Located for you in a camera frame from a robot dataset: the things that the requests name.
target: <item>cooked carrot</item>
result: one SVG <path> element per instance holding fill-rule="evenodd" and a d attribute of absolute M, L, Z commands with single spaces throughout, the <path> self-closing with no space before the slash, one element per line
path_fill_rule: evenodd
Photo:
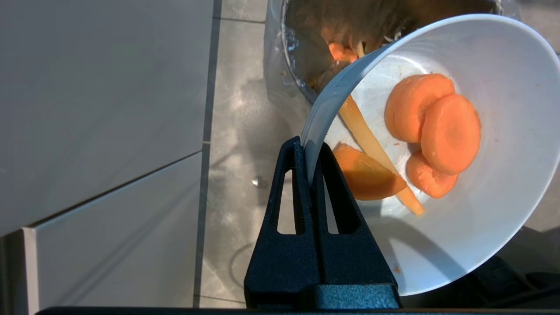
<path fill-rule="evenodd" d="M 453 81 L 438 73 L 404 79 L 395 86 L 387 101 L 385 123 L 389 132 L 407 142 L 420 142 L 426 108 L 437 99 L 454 93 Z"/>
<path fill-rule="evenodd" d="M 480 119 L 464 96 L 439 99 L 426 110 L 422 154 L 435 169 L 450 175 L 467 169 L 480 148 Z"/>
<path fill-rule="evenodd" d="M 418 189 L 436 199 L 448 194 L 459 178 L 459 175 L 447 175 L 431 167 L 420 151 L 408 159 L 407 174 Z"/>
<path fill-rule="evenodd" d="M 351 146 L 338 145 L 334 156 L 350 191 L 358 200 L 387 198 L 407 186 L 400 176 Z"/>
<path fill-rule="evenodd" d="M 395 107 L 397 103 L 400 101 L 400 97 L 403 94 L 404 90 L 408 87 L 410 82 L 421 77 L 420 75 L 410 76 L 405 78 L 404 80 L 400 81 L 395 87 L 393 88 L 391 94 L 389 95 L 389 99 L 387 100 L 387 106 L 385 107 L 385 125 L 387 126 L 387 130 L 393 137 L 404 140 L 399 133 L 396 131 L 395 128 Z"/>
<path fill-rule="evenodd" d="M 351 49 L 345 48 L 341 43 L 336 41 L 329 44 L 330 54 L 336 61 L 345 61 L 352 63 L 358 60 L 358 55 Z"/>
<path fill-rule="evenodd" d="M 381 163 L 384 167 L 390 169 L 393 174 L 399 175 L 395 165 L 393 165 L 393 162 L 385 150 L 383 150 L 383 147 L 379 144 L 379 141 L 375 138 L 370 128 L 367 126 L 367 123 L 352 96 L 349 96 L 346 99 L 338 113 L 348 130 L 350 130 L 350 133 L 356 139 L 358 145 L 362 148 L 363 152 Z M 409 208 L 414 214 L 422 215 L 424 213 L 424 206 L 418 201 L 408 186 L 397 193 L 396 196 L 400 199 L 404 206 Z"/>

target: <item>grout line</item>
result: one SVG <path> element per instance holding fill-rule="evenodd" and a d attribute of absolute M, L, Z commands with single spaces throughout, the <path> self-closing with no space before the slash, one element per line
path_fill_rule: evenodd
<path fill-rule="evenodd" d="M 220 15 L 222 0 L 214 0 L 213 13 Z M 208 60 L 208 85 L 206 87 L 206 108 L 204 110 L 204 132 L 202 137 L 202 166 L 200 173 L 200 198 L 198 205 L 197 254 L 194 265 L 193 307 L 200 307 L 202 289 L 202 261 L 204 259 L 204 233 L 206 228 L 206 204 L 208 201 L 208 171 L 210 169 L 210 139 L 212 136 L 212 115 L 214 113 L 214 93 L 218 65 L 218 43 L 220 41 L 220 19 L 212 19 L 210 37 L 210 58 Z"/>
<path fill-rule="evenodd" d="M 206 295 L 199 295 L 198 297 L 199 297 L 199 298 L 205 298 L 205 299 L 219 300 L 219 301 L 224 301 L 224 302 L 239 303 L 239 304 L 245 305 L 245 302 L 242 302 L 242 301 L 229 300 L 229 299 L 222 299 L 222 298 L 215 298 L 215 297 L 208 297 L 208 296 L 206 296 Z"/>
<path fill-rule="evenodd" d="M 233 22 L 245 22 L 245 23 L 252 23 L 252 24 L 264 24 L 264 21 L 254 21 L 254 20 L 242 20 L 240 18 L 233 18 L 233 17 L 212 17 L 214 20 L 224 20 L 224 21 L 233 21 Z"/>
<path fill-rule="evenodd" d="M 92 196 L 92 197 L 90 197 L 90 198 L 88 198 L 88 199 L 86 199 L 86 200 L 84 200 L 84 201 L 82 201 L 82 202 L 79 202 L 79 203 L 77 203 L 77 204 L 71 206 L 70 208 L 67 208 L 67 209 L 65 209 L 65 210 L 59 211 L 59 212 L 57 212 L 57 213 L 55 213 L 55 214 L 52 214 L 52 215 L 50 215 L 50 216 L 48 216 L 48 217 L 45 217 L 45 218 L 43 218 L 43 219 L 41 219 L 41 220 L 39 220 L 39 221 L 37 221 L 37 222 L 34 222 L 34 223 L 32 223 L 32 224 L 29 224 L 29 225 L 26 225 L 26 226 L 24 226 L 24 227 L 25 227 L 25 228 L 33 229 L 33 228 L 37 227 L 38 225 L 40 225 L 40 224 L 42 224 L 42 223 L 45 223 L 45 222 L 47 222 L 47 221 L 49 221 L 49 220 L 52 220 L 52 219 L 54 219 L 55 217 L 58 217 L 58 216 L 67 214 L 68 212 L 70 212 L 70 211 L 72 211 L 72 210 L 75 210 L 75 209 L 77 209 L 77 208 L 79 208 L 79 207 L 81 207 L 81 206 L 83 206 L 83 205 L 85 205 L 85 204 L 87 204 L 87 203 L 90 203 L 90 202 L 92 202 L 93 200 L 96 200 L 96 199 L 101 198 L 101 197 L 108 196 L 108 195 L 110 195 L 110 194 L 112 194 L 112 193 L 114 193 L 114 192 L 120 190 L 121 188 L 124 188 L 124 187 L 126 187 L 126 186 L 128 186 L 128 185 L 130 185 L 130 184 L 133 184 L 133 183 L 135 183 L 135 182 L 137 182 L 137 181 L 139 181 L 139 180 L 141 180 L 141 179 L 145 179 L 145 178 L 147 178 L 147 177 L 150 177 L 150 176 L 154 175 L 155 173 L 159 172 L 160 170 L 164 170 L 164 169 L 169 168 L 169 167 L 171 167 L 171 166 L 173 166 L 173 165 L 175 165 L 175 164 L 178 164 L 178 163 L 180 163 L 180 162 L 182 162 L 182 161 L 184 161 L 184 160 L 190 158 L 191 156 L 194 156 L 194 155 L 200 153 L 201 151 L 202 151 L 202 149 L 200 149 L 200 150 L 198 150 L 198 151 L 196 151 L 196 152 L 193 152 L 193 153 L 191 153 L 191 154 L 189 154 L 189 155 L 187 155 L 187 156 L 183 156 L 183 157 L 181 157 L 180 159 L 177 159 L 177 160 L 175 160 L 175 161 L 173 161 L 173 162 L 167 163 L 167 164 L 165 164 L 164 166 L 160 166 L 159 168 L 157 168 L 157 169 L 155 169 L 155 170 L 152 170 L 152 171 L 150 171 L 150 172 L 148 172 L 148 173 L 146 173 L 146 174 L 142 174 L 142 175 L 140 175 L 140 176 L 138 176 L 138 177 L 135 177 L 135 178 L 133 178 L 133 179 L 127 181 L 127 182 L 124 182 L 124 183 L 122 183 L 122 184 L 120 184 L 120 185 L 118 185 L 118 186 L 116 186 L 116 187 L 113 187 L 113 188 L 111 188 L 111 189 L 108 189 L 107 191 L 104 191 L 104 192 L 102 192 L 102 193 L 96 194 L 95 196 Z"/>

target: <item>carrot wedge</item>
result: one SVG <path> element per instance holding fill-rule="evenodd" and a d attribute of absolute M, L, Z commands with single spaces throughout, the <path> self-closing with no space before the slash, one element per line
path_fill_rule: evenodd
<path fill-rule="evenodd" d="M 403 178 L 351 146 L 340 144 L 333 153 L 348 188 L 358 200 L 381 200 L 407 186 Z"/>
<path fill-rule="evenodd" d="M 349 96 L 346 99 L 338 113 L 340 114 L 340 117 L 346 127 L 350 130 L 350 133 L 356 139 L 356 142 L 358 142 L 358 145 L 362 148 L 363 152 L 400 177 L 395 165 L 393 165 L 393 162 L 381 144 L 379 144 L 379 141 L 375 138 L 370 128 L 367 126 L 367 123 L 352 96 Z M 414 214 L 419 216 L 425 212 L 424 206 L 419 202 L 408 185 L 402 191 L 398 192 L 396 196 Z"/>

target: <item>tile floor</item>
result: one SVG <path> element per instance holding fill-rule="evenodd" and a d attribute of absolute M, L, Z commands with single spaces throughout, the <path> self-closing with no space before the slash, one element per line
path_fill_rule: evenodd
<path fill-rule="evenodd" d="M 520 4 L 521 18 L 560 52 L 560 20 L 555 18 L 560 1 L 521 0 Z M 283 109 L 267 98 L 263 78 L 266 6 L 266 0 L 223 0 L 214 10 L 219 41 L 211 137 L 205 139 L 209 140 L 209 172 L 200 307 L 245 306 L 243 278 L 262 223 L 278 150 L 303 128 L 302 123 L 288 122 Z M 527 228 L 502 251 L 515 261 L 514 267 L 535 269 L 527 259 L 519 261 L 516 253 L 535 247 L 534 242 L 544 244 L 542 237 L 560 249 L 558 238 L 554 240 L 560 233 L 550 234 L 560 226 L 559 191 L 560 176 L 556 176 Z M 523 236 L 528 231 L 533 238 Z M 543 246 L 531 249 L 534 256 L 547 251 Z"/>

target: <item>cooked vegetable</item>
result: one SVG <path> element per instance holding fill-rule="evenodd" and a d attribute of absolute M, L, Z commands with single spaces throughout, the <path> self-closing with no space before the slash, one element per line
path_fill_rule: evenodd
<path fill-rule="evenodd" d="M 426 108 L 455 93 L 453 81 L 438 73 L 411 76 L 398 83 L 385 108 L 385 124 L 397 139 L 418 143 Z"/>
<path fill-rule="evenodd" d="M 367 126 L 367 123 L 352 96 L 349 96 L 346 99 L 340 108 L 339 114 L 346 127 L 350 130 L 350 133 L 356 139 L 358 145 L 362 148 L 363 152 L 381 163 L 384 167 L 391 170 L 393 174 L 400 176 L 399 172 L 395 168 L 395 165 L 393 165 L 393 162 L 387 156 L 387 153 L 383 150 L 383 147 L 379 144 L 379 141 L 375 138 L 374 134 Z M 424 213 L 424 206 L 418 201 L 418 199 L 416 199 L 416 196 L 408 186 L 397 193 L 396 196 L 416 215 L 422 215 Z"/>
<path fill-rule="evenodd" d="M 330 54 L 336 61 L 345 61 L 352 63 L 358 60 L 358 55 L 351 49 L 344 47 L 341 43 L 336 41 L 329 44 Z"/>
<path fill-rule="evenodd" d="M 407 183 L 366 154 L 348 145 L 334 150 L 348 187 L 358 200 L 379 200 L 403 190 Z"/>
<path fill-rule="evenodd" d="M 453 94 L 434 102 L 426 110 L 421 146 L 435 169 L 450 175 L 467 169 L 480 148 L 480 119 L 469 100 Z"/>
<path fill-rule="evenodd" d="M 407 174 L 418 189 L 436 199 L 448 194 L 459 178 L 459 175 L 447 175 L 431 167 L 420 151 L 408 159 Z"/>

